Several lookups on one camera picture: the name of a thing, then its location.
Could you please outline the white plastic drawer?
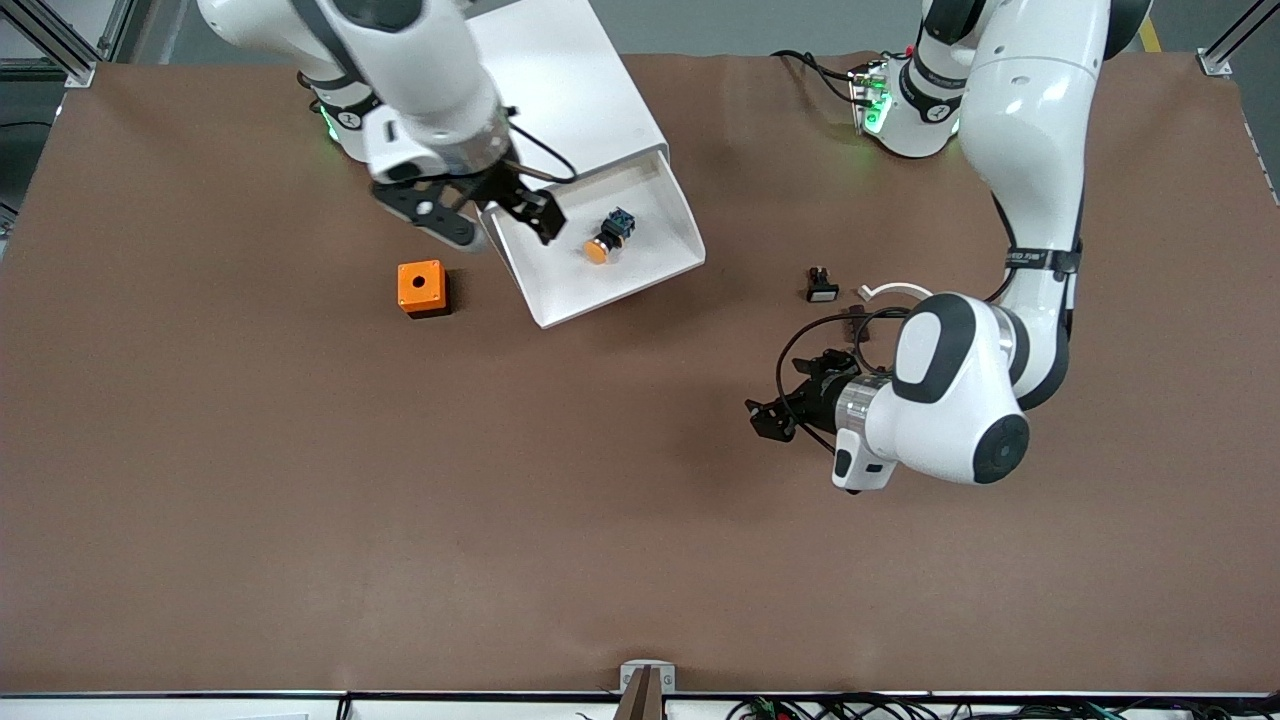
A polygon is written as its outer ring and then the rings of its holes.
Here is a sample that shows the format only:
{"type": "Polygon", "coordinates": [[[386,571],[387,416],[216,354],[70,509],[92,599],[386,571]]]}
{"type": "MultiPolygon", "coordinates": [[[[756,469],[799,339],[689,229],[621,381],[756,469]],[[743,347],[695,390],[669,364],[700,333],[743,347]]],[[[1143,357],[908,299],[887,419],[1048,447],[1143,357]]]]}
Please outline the white plastic drawer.
{"type": "Polygon", "coordinates": [[[540,328],[672,279],[707,259],[701,233],[664,145],[599,167],[550,192],[564,211],[564,225],[548,245],[499,208],[481,214],[489,238],[540,328]],[[616,209],[635,217],[637,225],[608,260],[593,263],[585,245],[616,209]]]}

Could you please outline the grey metal bracket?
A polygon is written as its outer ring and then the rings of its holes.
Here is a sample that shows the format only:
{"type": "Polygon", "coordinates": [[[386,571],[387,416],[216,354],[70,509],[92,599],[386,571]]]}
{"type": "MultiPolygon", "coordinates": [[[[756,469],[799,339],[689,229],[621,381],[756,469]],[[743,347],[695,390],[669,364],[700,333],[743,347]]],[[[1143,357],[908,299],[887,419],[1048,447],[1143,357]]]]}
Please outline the grey metal bracket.
{"type": "Polygon", "coordinates": [[[660,688],[662,694],[676,692],[676,666],[672,662],[658,659],[631,659],[620,666],[620,693],[625,693],[632,675],[644,667],[652,669],[652,680],[660,688]]]}

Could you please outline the orange box with hole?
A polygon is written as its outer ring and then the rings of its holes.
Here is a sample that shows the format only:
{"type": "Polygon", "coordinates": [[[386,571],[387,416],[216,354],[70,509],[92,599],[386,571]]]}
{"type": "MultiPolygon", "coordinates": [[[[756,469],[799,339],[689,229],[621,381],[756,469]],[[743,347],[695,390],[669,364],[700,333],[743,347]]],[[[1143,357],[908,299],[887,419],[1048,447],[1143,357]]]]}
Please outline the orange box with hole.
{"type": "Polygon", "coordinates": [[[424,319],[453,313],[451,278],[439,260],[399,264],[396,279],[397,302],[407,316],[424,319]]]}

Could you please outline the brown bar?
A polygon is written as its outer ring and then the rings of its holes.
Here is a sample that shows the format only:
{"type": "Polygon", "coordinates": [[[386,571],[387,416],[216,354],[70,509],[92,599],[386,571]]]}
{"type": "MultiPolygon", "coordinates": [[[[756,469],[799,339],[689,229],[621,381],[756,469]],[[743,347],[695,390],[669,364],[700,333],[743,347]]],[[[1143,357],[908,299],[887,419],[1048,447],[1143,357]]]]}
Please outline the brown bar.
{"type": "Polygon", "coordinates": [[[662,678],[655,666],[631,671],[612,720],[666,720],[662,678]]]}

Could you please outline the white drawer cabinet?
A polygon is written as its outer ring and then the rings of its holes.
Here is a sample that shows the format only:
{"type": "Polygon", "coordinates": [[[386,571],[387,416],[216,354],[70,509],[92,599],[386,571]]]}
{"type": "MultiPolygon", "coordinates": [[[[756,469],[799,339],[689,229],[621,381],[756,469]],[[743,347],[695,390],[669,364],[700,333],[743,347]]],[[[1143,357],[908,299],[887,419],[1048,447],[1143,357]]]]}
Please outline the white drawer cabinet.
{"type": "Polygon", "coordinates": [[[516,110],[520,161],[568,184],[599,167],[669,146],[589,0],[516,0],[465,22],[503,105],[516,110]]]}

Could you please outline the orange push button switch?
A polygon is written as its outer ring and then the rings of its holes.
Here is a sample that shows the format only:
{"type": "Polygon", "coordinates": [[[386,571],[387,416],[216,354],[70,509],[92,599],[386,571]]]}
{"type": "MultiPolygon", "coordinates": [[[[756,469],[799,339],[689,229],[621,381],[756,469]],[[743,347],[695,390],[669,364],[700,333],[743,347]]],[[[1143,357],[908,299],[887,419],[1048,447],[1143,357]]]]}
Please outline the orange push button switch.
{"type": "Polygon", "coordinates": [[[614,208],[600,223],[599,231],[584,243],[588,259],[594,264],[607,264],[627,243],[635,225],[632,213],[614,208]]]}

